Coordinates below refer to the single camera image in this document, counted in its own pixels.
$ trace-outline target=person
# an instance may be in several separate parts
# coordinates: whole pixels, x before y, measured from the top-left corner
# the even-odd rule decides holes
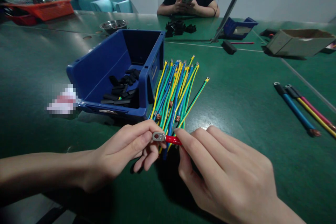
[[[0,160],[0,198],[18,200],[59,187],[90,193],[114,180],[127,163],[148,171],[158,158],[153,121],[125,125],[96,150],[34,153]],[[214,126],[191,134],[175,129],[180,147],[178,172],[197,205],[226,223],[305,223],[276,192],[270,160]],[[193,170],[191,159],[202,178]]]
[[[219,17],[220,10],[215,0],[192,0],[182,3],[182,0],[164,0],[159,6],[158,15],[196,15],[200,17]]]

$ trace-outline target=red plastic basket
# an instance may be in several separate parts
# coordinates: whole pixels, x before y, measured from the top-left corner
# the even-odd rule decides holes
[[[24,16],[7,16],[6,17],[10,20],[12,20],[17,25],[25,25],[25,26],[32,26],[36,25],[36,17],[33,15],[24,15]]]
[[[14,5],[6,4],[8,7],[18,7],[24,11],[29,12],[35,17],[40,18],[42,21],[48,21],[58,17],[66,16],[74,12],[71,0],[61,0],[49,3],[39,3],[35,5]]]

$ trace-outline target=hand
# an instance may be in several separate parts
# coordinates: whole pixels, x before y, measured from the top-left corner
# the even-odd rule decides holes
[[[96,191],[114,180],[134,158],[141,157],[134,165],[134,172],[143,166],[149,170],[158,158],[158,143],[152,141],[153,132],[163,132],[153,121],[147,120],[136,125],[125,125],[98,149],[91,151],[87,158],[88,172],[84,175],[83,189]]]
[[[186,13],[186,11],[187,11],[187,5],[182,3],[182,0],[176,0],[173,6],[173,12],[174,13]]]
[[[196,0],[192,0],[191,3],[185,4],[185,7],[186,13],[191,15],[197,15],[199,5]]]
[[[183,144],[179,174],[201,209],[227,223],[304,223],[278,198],[267,157],[214,126],[175,133]]]

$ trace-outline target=cardboard box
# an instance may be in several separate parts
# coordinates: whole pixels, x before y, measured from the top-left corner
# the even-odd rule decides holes
[[[336,40],[331,33],[318,29],[280,30],[266,45],[279,56],[308,57],[314,56]]]

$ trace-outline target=blue storage bin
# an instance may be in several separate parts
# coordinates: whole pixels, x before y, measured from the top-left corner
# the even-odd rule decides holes
[[[66,72],[78,93],[79,109],[130,120],[145,120],[148,105],[154,102],[156,79],[163,69],[164,37],[164,31],[121,29],[69,65]],[[111,93],[113,87],[109,76],[121,79],[126,70],[133,68],[141,70],[139,81],[128,90],[139,89],[139,108],[101,104],[103,95]]]
[[[224,34],[225,37],[228,39],[243,39],[245,38],[250,30],[254,26],[256,26],[258,22],[254,21],[252,18],[248,17],[247,19],[244,20],[244,22],[236,22],[232,18],[229,17],[229,19],[226,21],[224,25]],[[234,34],[235,30],[239,32],[240,29],[246,29],[250,28],[250,30],[244,34]]]

